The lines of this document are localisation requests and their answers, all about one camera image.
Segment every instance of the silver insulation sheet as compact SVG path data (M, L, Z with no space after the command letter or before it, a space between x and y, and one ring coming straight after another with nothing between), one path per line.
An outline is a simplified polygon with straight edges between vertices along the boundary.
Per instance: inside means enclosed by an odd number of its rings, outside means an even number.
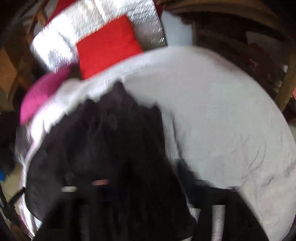
M31 51L46 70L57 72L79 61L77 42L123 14L133 23L143 50L166 46L153 0L79 0L36 35Z

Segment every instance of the reflective silver surface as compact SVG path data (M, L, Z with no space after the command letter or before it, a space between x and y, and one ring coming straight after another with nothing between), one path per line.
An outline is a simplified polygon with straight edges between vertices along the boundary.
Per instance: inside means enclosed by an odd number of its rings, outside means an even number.
M166 46L153 0L79 0L36 35L31 51L46 70L78 62L75 44L111 20L127 14L143 50Z

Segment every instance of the wooden chair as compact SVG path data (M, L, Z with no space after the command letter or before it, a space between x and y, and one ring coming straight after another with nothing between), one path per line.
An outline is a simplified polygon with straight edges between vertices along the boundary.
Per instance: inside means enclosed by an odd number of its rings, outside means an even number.
M191 20L193 24L193 37L196 45L204 46L223 55L230 61L253 76L263 88L274 99L275 103L282 111L290 100L296 88L296 47L289 33L280 23L278 17L259 0L158 0L164 9L174 15L181 16L183 19ZM223 33L207 29L200 23L196 16L201 13L215 13L224 16L237 16L250 23L262 26L264 31L273 32L273 35L281 36L290 48L288 72L282 71L282 63L270 61L259 52L250 48L245 42L233 39ZM249 67L248 62L240 58L241 55L251 57L260 65L264 66L272 78L277 79L284 76L283 83L278 92Z

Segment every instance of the white bed sheet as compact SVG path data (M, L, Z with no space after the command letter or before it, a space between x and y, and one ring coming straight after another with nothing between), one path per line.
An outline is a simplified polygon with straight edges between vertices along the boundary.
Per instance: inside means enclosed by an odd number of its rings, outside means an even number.
M167 47L129 58L88 81L69 80L35 115L32 148L65 114L87 98L98 100L118 79L139 104L156 103L172 114L182 158L193 171L217 187L239 187L270 241L285 236L296 211L292 134L267 93L209 50Z

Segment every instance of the bed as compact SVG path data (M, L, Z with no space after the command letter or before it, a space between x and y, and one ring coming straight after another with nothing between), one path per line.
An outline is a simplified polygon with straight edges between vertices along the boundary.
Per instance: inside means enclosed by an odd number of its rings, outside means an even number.
M282 240L296 212L296 144L269 95L249 75L200 47L165 47L124 60L80 82L66 81L31 122L34 140L23 169L44 135L79 103L99 100L121 80L139 104L163 114L169 159L183 158L202 179L236 187L270 241ZM35 220L21 201L22 218Z

